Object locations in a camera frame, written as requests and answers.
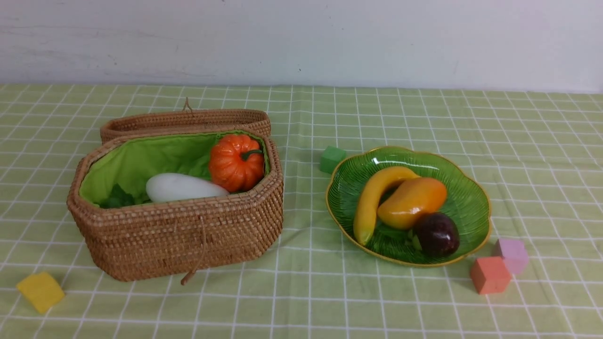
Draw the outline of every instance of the purple foam cube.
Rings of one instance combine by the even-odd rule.
[[[500,256],[512,274],[520,274],[528,266],[529,256],[521,240],[498,239],[492,250],[493,256]]]

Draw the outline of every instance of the yellow foam cube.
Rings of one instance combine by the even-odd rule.
[[[32,274],[17,284],[17,289],[29,300],[38,313],[46,313],[50,307],[64,298],[65,292],[47,272]]]

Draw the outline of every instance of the green checkered tablecloth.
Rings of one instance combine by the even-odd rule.
[[[99,127],[137,113],[266,110],[285,169],[282,236],[252,262],[123,283],[103,274],[65,200]],[[332,87],[0,84],[0,338],[603,338],[603,95]],[[531,261],[476,294],[472,260],[410,269],[351,245],[324,202],[328,145],[442,154],[487,190],[494,232]],[[16,284],[50,272],[39,315]]]

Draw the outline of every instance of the green fabric lining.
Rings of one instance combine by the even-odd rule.
[[[264,175],[270,172],[264,141],[244,131],[167,135],[132,139],[100,158],[80,186],[80,195],[99,206],[118,184],[136,204],[149,202],[147,181],[160,173],[180,173],[210,180],[209,151],[227,134],[246,134],[264,152]]]

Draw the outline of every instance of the wicker basket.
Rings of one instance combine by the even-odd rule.
[[[172,132],[191,127],[218,128],[228,126],[232,130],[242,128],[255,131],[260,136],[270,137],[271,126],[268,114],[250,109],[194,110],[186,99],[182,111],[146,113],[114,119],[101,127],[101,142],[120,136],[138,135],[149,132]]]
[[[260,257],[283,226],[283,172],[274,142],[264,141],[269,173],[253,189],[226,197],[101,209],[79,195],[90,166],[124,142],[146,136],[232,131],[228,127],[188,128],[172,133],[121,136],[106,142],[78,164],[67,206],[94,263],[109,276],[133,281],[188,273]]]

